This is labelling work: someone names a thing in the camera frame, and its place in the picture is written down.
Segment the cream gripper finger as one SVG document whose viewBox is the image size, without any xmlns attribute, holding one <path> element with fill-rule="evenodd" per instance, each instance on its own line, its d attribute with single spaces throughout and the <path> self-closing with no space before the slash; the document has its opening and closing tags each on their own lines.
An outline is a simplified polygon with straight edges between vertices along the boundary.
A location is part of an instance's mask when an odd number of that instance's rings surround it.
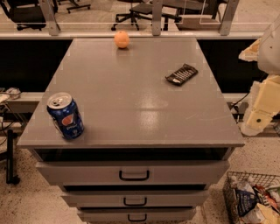
<svg viewBox="0 0 280 224">
<path fill-rule="evenodd" d="M 241 124 L 241 133 L 246 136 L 256 136 L 270 124 L 275 114 L 263 110 L 247 109 Z"/>
</svg>

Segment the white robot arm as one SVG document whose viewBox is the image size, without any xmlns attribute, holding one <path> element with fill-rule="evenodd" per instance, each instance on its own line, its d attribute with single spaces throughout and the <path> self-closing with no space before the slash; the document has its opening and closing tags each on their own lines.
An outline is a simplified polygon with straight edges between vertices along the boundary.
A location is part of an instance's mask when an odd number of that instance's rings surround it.
<svg viewBox="0 0 280 224">
<path fill-rule="evenodd" d="M 242 134 L 255 136 L 280 112 L 280 16 L 261 38 L 239 54 L 239 59 L 256 61 L 258 68 L 268 75 L 262 82 L 253 82 L 241 124 Z"/>
</svg>

